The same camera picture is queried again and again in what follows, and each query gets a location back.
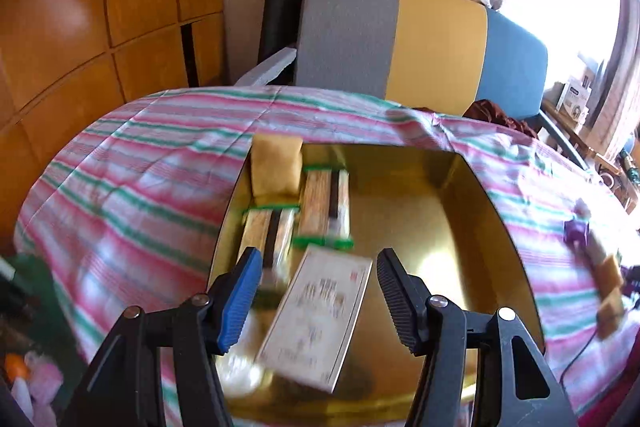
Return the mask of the green-edged snack bar packet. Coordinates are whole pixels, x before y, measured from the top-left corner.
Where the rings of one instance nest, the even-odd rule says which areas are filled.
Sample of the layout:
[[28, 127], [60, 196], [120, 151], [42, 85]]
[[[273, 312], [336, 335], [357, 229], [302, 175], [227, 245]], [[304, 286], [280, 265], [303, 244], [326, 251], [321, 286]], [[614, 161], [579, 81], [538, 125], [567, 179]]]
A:
[[244, 212], [238, 257], [246, 248], [255, 248], [262, 254], [261, 291], [283, 294], [288, 288], [298, 212], [298, 206], [262, 206]]

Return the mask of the white ointment carton box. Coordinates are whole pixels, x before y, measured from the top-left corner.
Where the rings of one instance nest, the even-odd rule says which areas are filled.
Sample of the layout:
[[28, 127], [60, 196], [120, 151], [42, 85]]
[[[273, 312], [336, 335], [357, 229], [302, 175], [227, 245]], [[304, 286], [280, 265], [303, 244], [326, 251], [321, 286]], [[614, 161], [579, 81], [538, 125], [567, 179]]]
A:
[[266, 369], [334, 392], [371, 274], [372, 260], [309, 245], [257, 355]]

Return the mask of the yellow sponge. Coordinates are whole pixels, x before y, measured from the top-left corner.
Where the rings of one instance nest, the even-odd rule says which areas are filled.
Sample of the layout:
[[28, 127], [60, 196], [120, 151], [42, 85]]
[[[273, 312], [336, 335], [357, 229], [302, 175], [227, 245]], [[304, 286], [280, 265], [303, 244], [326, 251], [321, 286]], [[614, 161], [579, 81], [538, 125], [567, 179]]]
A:
[[250, 147], [250, 177], [256, 198], [297, 196], [302, 179], [303, 140], [283, 134], [255, 134]]
[[601, 303], [597, 312], [597, 332], [600, 339], [613, 335], [620, 327], [625, 314], [622, 296], [619, 291], [612, 291]]
[[605, 299], [623, 285], [624, 280], [620, 274], [620, 267], [614, 256], [606, 257], [593, 268], [593, 277], [602, 299]]

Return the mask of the purple snack packet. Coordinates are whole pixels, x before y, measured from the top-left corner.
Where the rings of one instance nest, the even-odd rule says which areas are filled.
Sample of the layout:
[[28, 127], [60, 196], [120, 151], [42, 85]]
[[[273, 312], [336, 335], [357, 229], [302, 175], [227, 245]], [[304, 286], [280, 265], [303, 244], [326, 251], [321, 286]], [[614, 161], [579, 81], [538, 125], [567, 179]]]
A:
[[588, 205], [578, 199], [573, 218], [564, 222], [564, 242], [574, 251], [584, 251], [588, 246], [591, 211]]

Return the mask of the gold open box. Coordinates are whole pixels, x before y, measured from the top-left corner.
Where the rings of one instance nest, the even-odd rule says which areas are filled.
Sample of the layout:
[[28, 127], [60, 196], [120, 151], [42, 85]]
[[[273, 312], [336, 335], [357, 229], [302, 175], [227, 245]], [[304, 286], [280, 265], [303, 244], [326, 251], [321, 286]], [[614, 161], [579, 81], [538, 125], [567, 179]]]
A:
[[[354, 253], [393, 248], [405, 269], [463, 309], [518, 312], [544, 338], [523, 263], [475, 173], [458, 154], [373, 144], [305, 144], [308, 166], [349, 174]], [[371, 281], [346, 361], [332, 393], [265, 372], [258, 386], [228, 402], [241, 421], [287, 426], [402, 423], [422, 362], [400, 343], [380, 286]]]

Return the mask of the striped pink green bedsheet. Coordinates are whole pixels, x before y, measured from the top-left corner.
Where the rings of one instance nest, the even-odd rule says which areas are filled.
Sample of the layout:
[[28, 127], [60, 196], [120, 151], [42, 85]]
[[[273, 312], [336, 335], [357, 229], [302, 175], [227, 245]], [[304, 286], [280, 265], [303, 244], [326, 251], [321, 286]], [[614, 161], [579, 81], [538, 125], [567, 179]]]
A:
[[295, 87], [170, 90], [90, 124], [30, 189], [14, 244], [43, 259], [81, 358], [122, 309], [170, 308], [202, 287], [233, 185], [256, 133], [308, 142], [405, 145], [464, 157], [506, 224], [532, 283], [547, 360], [576, 414], [593, 422], [634, 356], [639, 314], [593, 338], [599, 296], [564, 244], [575, 202], [630, 221], [615, 196], [525, 134], [373, 96]]

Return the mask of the dark red blanket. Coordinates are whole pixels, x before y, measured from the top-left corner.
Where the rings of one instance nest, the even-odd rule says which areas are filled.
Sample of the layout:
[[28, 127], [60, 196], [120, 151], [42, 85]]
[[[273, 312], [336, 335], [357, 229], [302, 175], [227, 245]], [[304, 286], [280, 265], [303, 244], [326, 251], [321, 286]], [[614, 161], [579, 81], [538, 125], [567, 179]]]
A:
[[463, 114], [464, 118], [498, 124], [498, 126], [521, 132], [529, 138], [537, 139], [535, 130], [526, 121], [518, 120], [506, 115], [506, 112], [496, 103], [486, 100], [474, 101]]

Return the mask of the orange fruit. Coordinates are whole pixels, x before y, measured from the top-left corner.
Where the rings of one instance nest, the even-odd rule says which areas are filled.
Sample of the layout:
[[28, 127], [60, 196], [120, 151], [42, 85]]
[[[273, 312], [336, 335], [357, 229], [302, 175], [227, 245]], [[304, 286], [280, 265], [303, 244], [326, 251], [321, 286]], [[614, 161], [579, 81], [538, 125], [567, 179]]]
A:
[[14, 383], [17, 378], [24, 379], [24, 381], [29, 379], [30, 369], [21, 355], [7, 353], [4, 357], [3, 366], [10, 383]]

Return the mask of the wooden side desk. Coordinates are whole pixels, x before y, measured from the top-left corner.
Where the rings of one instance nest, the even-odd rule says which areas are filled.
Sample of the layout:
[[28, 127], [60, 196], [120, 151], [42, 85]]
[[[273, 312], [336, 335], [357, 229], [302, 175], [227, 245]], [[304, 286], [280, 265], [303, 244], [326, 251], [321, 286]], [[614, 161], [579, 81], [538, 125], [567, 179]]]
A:
[[589, 168], [600, 174], [603, 182], [620, 201], [626, 213], [631, 215], [639, 210], [639, 187], [627, 176], [625, 165], [619, 160], [608, 158], [601, 153], [596, 139], [591, 138], [591, 130], [583, 124], [571, 120], [546, 98], [541, 103], [541, 113], [558, 129], [562, 137], [570, 143], [570, 149], [582, 158]]

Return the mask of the grey yellow blue headboard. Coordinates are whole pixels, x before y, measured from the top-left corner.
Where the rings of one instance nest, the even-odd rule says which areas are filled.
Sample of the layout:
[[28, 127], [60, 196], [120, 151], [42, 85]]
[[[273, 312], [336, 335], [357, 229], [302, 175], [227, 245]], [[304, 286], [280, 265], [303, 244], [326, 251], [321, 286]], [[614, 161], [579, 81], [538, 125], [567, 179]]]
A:
[[461, 116], [476, 101], [536, 116], [548, 51], [471, 0], [303, 0], [298, 87], [359, 93]]

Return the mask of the white product box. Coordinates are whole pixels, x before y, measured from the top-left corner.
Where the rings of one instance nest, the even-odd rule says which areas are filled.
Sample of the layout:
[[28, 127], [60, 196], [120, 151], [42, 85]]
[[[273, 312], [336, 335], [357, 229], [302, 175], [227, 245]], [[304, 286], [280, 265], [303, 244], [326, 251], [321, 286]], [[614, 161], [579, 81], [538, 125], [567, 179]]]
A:
[[564, 84], [559, 98], [558, 111], [574, 122], [583, 122], [588, 114], [591, 89], [580, 80], [572, 79]]

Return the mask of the wooden wardrobe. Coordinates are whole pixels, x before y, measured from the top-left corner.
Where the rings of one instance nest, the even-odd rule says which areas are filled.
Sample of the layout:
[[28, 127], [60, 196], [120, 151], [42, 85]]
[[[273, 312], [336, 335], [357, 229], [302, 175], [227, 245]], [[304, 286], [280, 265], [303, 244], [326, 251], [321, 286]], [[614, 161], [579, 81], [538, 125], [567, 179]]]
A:
[[110, 110], [226, 79], [224, 0], [1, 0], [1, 248], [44, 167]]

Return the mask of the black rolled mat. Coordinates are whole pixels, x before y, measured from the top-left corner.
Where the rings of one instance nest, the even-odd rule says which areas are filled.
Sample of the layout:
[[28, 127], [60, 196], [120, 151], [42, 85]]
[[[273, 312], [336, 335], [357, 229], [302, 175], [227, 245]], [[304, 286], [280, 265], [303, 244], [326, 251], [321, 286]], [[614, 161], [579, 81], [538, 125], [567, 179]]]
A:
[[303, 0], [265, 0], [258, 62], [297, 42]]

